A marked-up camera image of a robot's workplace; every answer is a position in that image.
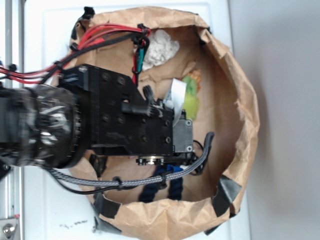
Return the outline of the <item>black wrapped robot arm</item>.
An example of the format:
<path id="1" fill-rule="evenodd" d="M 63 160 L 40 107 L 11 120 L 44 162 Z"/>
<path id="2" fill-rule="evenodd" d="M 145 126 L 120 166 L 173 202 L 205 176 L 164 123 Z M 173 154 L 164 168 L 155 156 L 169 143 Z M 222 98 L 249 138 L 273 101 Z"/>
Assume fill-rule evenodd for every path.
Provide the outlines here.
<path id="1" fill-rule="evenodd" d="M 118 72 L 85 64 L 63 71 L 57 86 L 0 89 L 0 159 L 10 166 L 70 168 L 87 150 L 139 165 L 187 163 L 193 143 L 183 110 Z"/>

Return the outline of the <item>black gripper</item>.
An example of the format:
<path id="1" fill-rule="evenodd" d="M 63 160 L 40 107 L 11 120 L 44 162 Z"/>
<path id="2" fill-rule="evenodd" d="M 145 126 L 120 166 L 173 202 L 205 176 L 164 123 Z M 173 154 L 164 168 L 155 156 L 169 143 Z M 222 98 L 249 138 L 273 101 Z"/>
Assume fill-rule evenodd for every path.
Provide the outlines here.
<path id="1" fill-rule="evenodd" d="M 173 127 L 187 119 L 185 98 L 154 97 L 124 74 L 84 64 L 62 72 L 59 86 L 73 93 L 80 118 L 77 150 L 104 156 L 135 156 L 139 165 L 190 165 L 191 152 L 175 153 Z"/>

